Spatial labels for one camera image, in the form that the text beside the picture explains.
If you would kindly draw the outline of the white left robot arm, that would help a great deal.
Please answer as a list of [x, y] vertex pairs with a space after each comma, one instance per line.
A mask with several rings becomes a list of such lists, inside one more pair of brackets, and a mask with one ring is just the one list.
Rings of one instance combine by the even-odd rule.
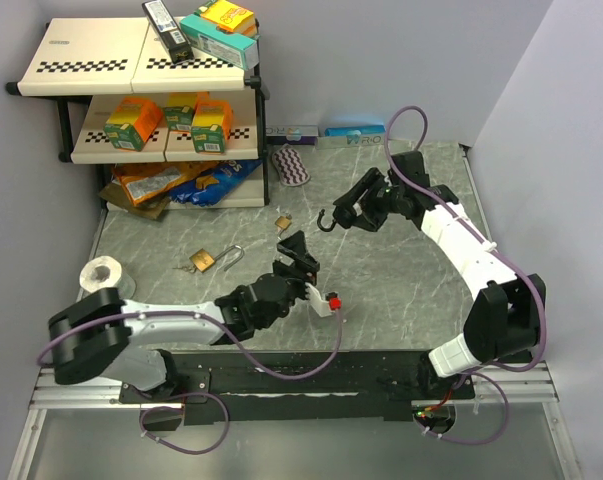
[[288, 263], [231, 293], [197, 305], [152, 305], [123, 299], [101, 288], [48, 322], [50, 369], [59, 385], [97, 377], [118, 380], [158, 402], [185, 385], [168, 343], [228, 345], [252, 338], [286, 317], [299, 300], [316, 299], [319, 262], [297, 231], [277, 244]]

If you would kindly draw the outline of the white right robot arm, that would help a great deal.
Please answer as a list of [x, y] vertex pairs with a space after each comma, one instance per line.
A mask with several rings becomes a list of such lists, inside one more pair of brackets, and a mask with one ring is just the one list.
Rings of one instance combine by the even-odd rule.
[[417, 376], [425, 396], [440, 398], [453, 376], [539, 345], [544, 282], [497, 258], [495, 244], [476, 229], [452, 190], [431, 184], [418, 151], [393, 155], [386, 173], [369, 169], [334, 201], [332, 223], [376, 232], [391, 214], [412, 222], [440, 248], [473, 300], [461, 333], [426, 354]]

